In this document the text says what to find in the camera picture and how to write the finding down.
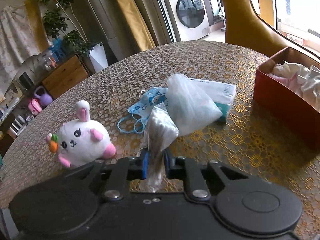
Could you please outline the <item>green potted tree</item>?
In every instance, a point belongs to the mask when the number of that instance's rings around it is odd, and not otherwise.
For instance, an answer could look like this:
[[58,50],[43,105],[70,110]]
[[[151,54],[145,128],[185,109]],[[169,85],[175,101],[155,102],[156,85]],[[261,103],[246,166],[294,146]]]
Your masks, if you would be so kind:
[[74,0],[39,0],[47,7],[42,17],[44,30],[52,40],[62,37],[62,44],[80,57],[89,57],[98,42],[87,38],[77,19],[72,4]]

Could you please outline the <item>white tissue pack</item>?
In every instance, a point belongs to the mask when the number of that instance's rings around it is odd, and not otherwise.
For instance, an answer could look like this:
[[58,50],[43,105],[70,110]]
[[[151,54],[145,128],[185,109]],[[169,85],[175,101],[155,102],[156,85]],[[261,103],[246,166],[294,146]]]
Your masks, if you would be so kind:
[[222,116],[218,120],[226,122],[236,96],[236,85],[210,80],[190,80],[200,87],[220,109]]

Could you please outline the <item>floral hanging cloth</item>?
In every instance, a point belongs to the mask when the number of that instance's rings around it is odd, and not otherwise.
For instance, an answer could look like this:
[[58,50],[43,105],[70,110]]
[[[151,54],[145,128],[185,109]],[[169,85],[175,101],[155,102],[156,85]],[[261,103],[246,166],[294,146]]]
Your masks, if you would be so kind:
[[40,53],[24,7],[1,10],[1,83],[10,82],[21,64]]

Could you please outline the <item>white drawstring bag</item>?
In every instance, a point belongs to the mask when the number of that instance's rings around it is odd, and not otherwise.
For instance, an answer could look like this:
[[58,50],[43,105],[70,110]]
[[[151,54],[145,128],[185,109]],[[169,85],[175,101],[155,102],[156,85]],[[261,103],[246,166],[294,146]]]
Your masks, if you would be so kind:
[[168,113],[180,136],[201,130],[222,116],[215,102],[184,74],[167,79]]

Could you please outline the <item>clear plastic bag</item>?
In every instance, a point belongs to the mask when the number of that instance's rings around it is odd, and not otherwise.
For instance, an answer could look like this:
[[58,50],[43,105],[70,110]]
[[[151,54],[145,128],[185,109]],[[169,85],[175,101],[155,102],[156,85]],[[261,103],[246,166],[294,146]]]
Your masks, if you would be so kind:
[[172,121],[163,102],[155,105],[148,119],[143,138],[143,146],[148,150],[148,170],[146,179],[139,188],[155,193],[161,187],[164,177],[164,150],[179,136],[178,127]]

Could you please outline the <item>yellow giraffe figure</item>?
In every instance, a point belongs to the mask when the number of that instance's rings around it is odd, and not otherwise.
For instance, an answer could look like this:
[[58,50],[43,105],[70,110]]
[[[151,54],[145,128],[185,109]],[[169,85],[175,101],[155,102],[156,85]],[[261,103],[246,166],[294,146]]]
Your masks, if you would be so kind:
[[272,56],[291,43],[254,11],[251,0],[222,0],[226,17],[225,42]]

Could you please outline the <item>white tower air conditioner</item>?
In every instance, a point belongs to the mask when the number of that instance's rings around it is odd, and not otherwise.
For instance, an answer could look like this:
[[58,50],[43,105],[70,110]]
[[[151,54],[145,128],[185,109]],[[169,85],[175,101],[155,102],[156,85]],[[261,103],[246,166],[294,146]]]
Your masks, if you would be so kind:
[[122,60],[134,53],[127,35],[123,19],[118,11],[116,0],[87,0],[88,5],[99,25],[104,40],[117,60]]

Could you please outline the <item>red rectangular storage box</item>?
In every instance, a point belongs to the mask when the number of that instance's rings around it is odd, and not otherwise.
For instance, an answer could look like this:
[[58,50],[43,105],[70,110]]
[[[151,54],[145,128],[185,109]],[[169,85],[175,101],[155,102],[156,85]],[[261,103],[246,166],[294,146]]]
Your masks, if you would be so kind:
[[319,111],[284,84],[270,77],[277,63],[319,63],[295,48],[286,47],[263,62],[256,70],[254,100],[274,115],[311,149],[319,150]]

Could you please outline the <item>pink toy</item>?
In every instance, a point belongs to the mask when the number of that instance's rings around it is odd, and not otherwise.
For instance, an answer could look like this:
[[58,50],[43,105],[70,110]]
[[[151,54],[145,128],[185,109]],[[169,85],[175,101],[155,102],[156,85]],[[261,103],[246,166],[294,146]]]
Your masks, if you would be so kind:
[[32,113],[32,115],[37,116],[39,113],[42,112],[42,106],[38,99],[31,99],[28,104],[28,109]]

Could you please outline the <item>yellow curtain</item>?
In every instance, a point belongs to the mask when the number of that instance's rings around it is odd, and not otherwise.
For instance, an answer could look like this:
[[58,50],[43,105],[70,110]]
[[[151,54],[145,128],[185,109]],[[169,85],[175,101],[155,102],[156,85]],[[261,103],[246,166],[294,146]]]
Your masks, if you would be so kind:
[[135,0],[116,0],[140,51],[155,48],[155,43]]

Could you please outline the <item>white bunny plush toy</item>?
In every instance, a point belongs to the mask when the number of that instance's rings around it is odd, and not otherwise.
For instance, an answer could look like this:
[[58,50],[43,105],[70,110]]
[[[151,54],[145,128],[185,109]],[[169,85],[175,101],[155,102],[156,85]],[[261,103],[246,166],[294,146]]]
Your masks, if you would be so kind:
[[59,131],[49,133],[46,142],[66,168],[76,168],[97,159],[111,159],[116,148],[107,129],[90,117],[90,105],[85,100],[76,103],[77,119],[64,123]]

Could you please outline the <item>white washing machine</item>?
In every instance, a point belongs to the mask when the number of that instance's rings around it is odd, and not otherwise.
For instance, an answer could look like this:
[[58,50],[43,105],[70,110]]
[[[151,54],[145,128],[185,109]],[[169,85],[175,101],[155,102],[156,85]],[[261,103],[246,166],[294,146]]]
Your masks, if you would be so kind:
[[199,40],[210,33],[204,0],[164,0],[176,41]]

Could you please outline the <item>purple kettlebell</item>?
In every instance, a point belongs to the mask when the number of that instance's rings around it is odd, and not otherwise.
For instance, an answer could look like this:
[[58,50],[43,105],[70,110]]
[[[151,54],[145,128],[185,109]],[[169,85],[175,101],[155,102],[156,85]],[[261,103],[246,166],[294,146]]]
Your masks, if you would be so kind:
[[53,98],[47,93],[43,86],[39,86],[34,90],[34,96],[39,100],[42,107],[47,107],[53,102]]

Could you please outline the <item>blue cartoon face mask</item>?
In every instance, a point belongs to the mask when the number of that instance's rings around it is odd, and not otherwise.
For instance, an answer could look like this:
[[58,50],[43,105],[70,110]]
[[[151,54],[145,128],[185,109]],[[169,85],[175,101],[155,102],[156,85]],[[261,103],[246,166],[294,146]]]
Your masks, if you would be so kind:
[[[117,123],[117,128],[121,133],[125,134],[142,134],[150,117],[151,111],[155,105],[161,102],[168,105],[167,93],[168,89],[163,87],[152,87],[147,90],[139,101],[127,109],[128,115],[121,118]],[[134,121],[133,129],[130,131],[121,128],[121,124],[125,121]]]

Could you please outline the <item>white soft cloth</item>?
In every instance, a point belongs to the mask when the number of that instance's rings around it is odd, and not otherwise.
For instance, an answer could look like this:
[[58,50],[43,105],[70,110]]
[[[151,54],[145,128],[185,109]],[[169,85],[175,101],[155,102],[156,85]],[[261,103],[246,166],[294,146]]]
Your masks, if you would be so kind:
[[276,63],[268,76],[285,85],[319,111],[319,68],[284,61]]

